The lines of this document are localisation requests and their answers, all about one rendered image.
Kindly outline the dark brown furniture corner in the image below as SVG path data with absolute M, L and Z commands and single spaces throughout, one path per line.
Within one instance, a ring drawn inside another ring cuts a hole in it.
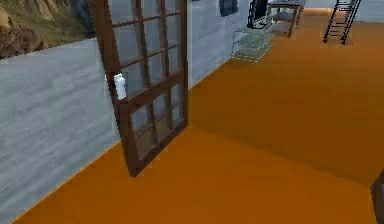
M 376 224 L 384 224 L 384 170 L 370 186 Z

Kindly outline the brown glass-paned room door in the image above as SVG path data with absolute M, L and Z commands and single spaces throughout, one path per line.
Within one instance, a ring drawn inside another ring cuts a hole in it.
M 188 125 L 187 0 L 89 0 L 129 174 Z M 125 78 L 119 100 L 114 76 Z

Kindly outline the glass shelf television stand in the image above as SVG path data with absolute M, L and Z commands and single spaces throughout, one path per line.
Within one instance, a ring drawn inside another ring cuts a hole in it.
M 258 62 L 273 46 L 274 34 L 271 25 L 264 25 L 258 29 L 242 26 L 233 32 L 231 58 L 247 62 Z

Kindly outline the black television set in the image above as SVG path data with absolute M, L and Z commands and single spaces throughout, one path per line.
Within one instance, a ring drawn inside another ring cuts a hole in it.
M 250 29 L 262 29 L 266 26 L 263 19 L 266 16 L 268 0 L 252 0 L 249 6 L 247 27 Z

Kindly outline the brown wooden side table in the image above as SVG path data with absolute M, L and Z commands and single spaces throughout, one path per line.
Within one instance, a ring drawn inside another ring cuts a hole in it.
M 306 0 L 273 0 L 268 3 L 267 16 L 275 23 L 288 22 L 288 37 L 298 25 Z

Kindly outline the black ladder shelf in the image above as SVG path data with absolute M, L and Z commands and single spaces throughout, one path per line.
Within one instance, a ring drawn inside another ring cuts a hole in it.
M 346 44 L 349 31 L 357 15 L 362 0 L 336 0 L 322 41 L 329 37 L 338 37 L 342 45 Z

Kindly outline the dark blue wall picture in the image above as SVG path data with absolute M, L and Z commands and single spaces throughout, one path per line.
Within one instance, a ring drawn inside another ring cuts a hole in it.
M 219 0 L 219 10 L 222 17 L 238 12 L 237 0 Z

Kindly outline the landscape wall picture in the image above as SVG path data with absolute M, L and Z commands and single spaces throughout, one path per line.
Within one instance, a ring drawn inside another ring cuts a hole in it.
M 0 60 L 94 36 L 88 0 L 0 0 Z

